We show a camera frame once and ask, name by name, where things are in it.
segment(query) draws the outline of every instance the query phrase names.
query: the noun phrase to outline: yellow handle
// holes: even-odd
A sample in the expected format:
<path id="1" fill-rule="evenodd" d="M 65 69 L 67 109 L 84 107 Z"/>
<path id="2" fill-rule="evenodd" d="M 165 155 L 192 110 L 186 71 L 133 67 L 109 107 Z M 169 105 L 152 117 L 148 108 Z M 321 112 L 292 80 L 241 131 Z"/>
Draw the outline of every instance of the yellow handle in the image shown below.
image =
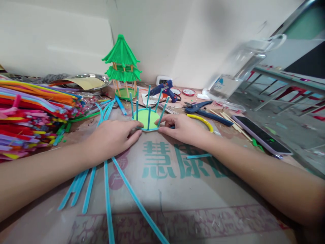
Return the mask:
<path id="1" fill-rule="evenodd" d="M 199 121 L 203 122 L 209 128 L 210 132 L 213 133 L 212 125 L 204 118 L 202 118 L 200 116 L 192 115 L 192 114 L 187 114 L 187 116 L 190 118 L 193 118 L 193 119 L 198 119 Z"/>

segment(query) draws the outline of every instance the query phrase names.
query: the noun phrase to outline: blue glue gun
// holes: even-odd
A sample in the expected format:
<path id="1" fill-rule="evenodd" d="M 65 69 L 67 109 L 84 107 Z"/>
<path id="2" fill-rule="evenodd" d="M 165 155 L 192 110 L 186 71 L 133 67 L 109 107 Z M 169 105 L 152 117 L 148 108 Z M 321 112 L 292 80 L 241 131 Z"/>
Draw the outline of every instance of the blue glue gun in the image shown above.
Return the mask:
<path id="1" fill-rule="evenodd" d="M 170 98 L 172 99 L 172 103 L 175 103 L 178 101 L 178 98 L 176 97 L 176 95 L 170 90 L 170 88 L 173 87 L 173 82 L 172 80 L 167 81 L 166 83 L 162 83 L 159 86 L 156 86 L 155 88 L 153 88 L 149 95 L 150 96 L 154 96 L 158 93 L 160 93 L 160 91 L 163 89 L 163 93 L 167 94 L 168 96 L 170 96 Z"/>

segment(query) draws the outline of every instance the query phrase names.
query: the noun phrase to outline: right hand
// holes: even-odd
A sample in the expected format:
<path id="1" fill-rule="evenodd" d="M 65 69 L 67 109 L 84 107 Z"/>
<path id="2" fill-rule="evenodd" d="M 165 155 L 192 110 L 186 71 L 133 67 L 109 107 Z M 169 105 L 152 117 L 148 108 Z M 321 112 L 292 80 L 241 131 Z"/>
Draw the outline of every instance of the right hand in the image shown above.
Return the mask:
<path id="1" fill-rule="evenodd" d="M 186 115 L 165 115 L 161 119 L 162 122 L 165 122 L 165 126 L 160 127 L 159 132 L 198 148 L 202 148 L 211 136 L 211 132 Z"/>

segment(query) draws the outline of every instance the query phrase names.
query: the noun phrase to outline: table leg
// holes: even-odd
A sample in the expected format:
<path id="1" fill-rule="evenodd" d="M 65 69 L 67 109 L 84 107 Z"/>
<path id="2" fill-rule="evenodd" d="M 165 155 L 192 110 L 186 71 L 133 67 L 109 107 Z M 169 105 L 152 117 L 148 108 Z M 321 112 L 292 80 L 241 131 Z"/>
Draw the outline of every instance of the table leg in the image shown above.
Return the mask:
<path id="1" fill-rule="evenodd" d="M 256 77 L 251 83 L 249 83 L 249 85 L 248 86 L 246 86 L 246 88 L 243 90 L 243 92 L 244 91 L 246 91 L 247 90 L 247 88 L 249 88 L 251 85 L 253 85 L 253 83 L 255 82 L 255 81 L 257 81 L 257 79 L 258 78 L 260 78 L 262 75 L 260 74 L 260 75 L 258 75 L 258 77 Z"/>
<path id="2" fill-rule="evenodd" d="M 304 116 L 306 114 L 312 113 L 312 112 L 316 111 L 317 109 L 319 109 L 319 107 L 311 108 L 310 110 L 307 110 L 306 112 L 303 112 L 300 115 L 298 115 L 298 117 L 301 117 L 301 116 Z"/>
<path id="3" fill-rule="evenodd" d="M 263 91 L 260 92 L 260 95 L 263 94 L 267 89 L 269 89 L 271 86 L 273 86 L 278 80 L 275 80 L 270 84 L 267 88 L 265 88 Z"/>
<path id="4" fill-rule="evenodd" d="M 287 90 L 291 85 L 287 84 L 286 86 L 282 87 L 282 89 L 278 90 L 278 92 L 274 93 L 273 96 L 271 96 L 269 99 L 265 100 L 263 103 L 261 103 L 259 106 L 257 106 L 253 111 L 257 111 L 260 108 L 264 107 L 266 104 L 268 104 L 270 101 L 274 100 L 279 94 Z"/>
<path id="5" fill-rule="evenodd" d="M 292 103 L 292 104 L 287 105 L 284 109 L 282 109 L 281 111 L 279 111 L 279 112 L 277 112 L 277 113 L 275 113 L 275 114 L 278 114 L 278 115 L 279 115 L 279 114 L 283 113 L 284 111 L 288 110 L 289 108 L 295 106 L 296 103 L 301 102 L 302 100 L 304 100 L 305 98 L 310 97 L 310 96 L 313 95 L 313 94 L 314 94 L 313 92 L 310 92 L 310 93 L 307 94 L 306 96 L 303 96 L 303 97 L 299 98 L 297 101 L 295 101 L 295 102 Z"/>

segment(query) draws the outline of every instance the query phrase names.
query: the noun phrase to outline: bundle of pipe cleaners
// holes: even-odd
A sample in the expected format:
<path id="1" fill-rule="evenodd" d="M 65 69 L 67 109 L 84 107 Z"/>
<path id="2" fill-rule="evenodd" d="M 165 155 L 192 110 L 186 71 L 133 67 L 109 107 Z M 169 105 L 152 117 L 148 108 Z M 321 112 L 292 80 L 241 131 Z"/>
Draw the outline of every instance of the bundle of pipe cleaners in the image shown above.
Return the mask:
<path id="1" fill-rule="evenodd" d="M 67 121 L 83 115 L 84 105 L 82 97 L 76 94 L 0 80 L 0 162 L 25 157 L 40 147 L 57 145 Z"/>

